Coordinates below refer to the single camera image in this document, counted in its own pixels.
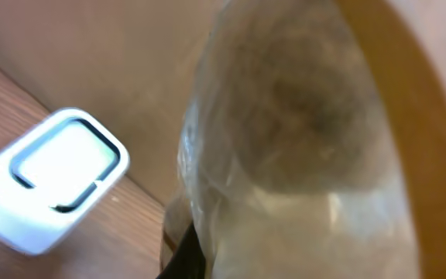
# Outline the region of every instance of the white device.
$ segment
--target white device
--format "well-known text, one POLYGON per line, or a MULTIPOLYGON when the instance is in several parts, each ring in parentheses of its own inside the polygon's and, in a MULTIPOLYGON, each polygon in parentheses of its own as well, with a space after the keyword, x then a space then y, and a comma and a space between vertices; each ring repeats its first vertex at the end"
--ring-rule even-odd
POLYGON ((77 108, 0 152, 0 240, 38 255, 59 243, 126 172, 126 148, 77 108))

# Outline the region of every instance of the plastic bag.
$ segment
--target plastic bag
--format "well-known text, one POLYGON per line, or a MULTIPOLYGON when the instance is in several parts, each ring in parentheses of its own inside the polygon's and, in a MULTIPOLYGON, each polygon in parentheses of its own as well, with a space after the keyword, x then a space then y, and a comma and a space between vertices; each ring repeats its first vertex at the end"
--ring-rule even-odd
POLYGON ((332 1, 226 6, 179 167, 206 278, 418 277, 383 105, 332 1))

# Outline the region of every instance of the display screen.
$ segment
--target display screen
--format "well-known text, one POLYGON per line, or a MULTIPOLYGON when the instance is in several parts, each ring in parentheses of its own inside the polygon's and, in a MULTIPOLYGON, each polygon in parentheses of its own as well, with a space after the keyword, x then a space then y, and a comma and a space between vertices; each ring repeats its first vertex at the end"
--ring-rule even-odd
POLYGON ((86 125, 72 121, 19 162, 16 171, 36 191, 69 205, 117 159, 86 125))

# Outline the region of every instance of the wooden table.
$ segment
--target wooden table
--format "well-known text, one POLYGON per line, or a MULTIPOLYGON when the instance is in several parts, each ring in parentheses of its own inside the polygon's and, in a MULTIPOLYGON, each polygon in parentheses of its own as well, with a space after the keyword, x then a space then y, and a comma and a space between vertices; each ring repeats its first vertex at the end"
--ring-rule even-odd
MULTIPOLYGON (((0 73, 0 149, 48 111, 0 73)), ((154 278, 163 209, 124 177, 54 250, 26 257, 0 243, 4 278, 154 278)))

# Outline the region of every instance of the crumpled plastic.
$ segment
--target crumpled plastic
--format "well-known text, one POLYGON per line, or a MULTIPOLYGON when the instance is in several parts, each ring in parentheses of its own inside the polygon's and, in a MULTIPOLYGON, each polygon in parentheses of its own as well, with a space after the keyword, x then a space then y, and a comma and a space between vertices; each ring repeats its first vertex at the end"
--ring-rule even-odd
POLYGON ((383 104, 332 1, 225 7, 178 159, 206 278, 419 276, 383 104))

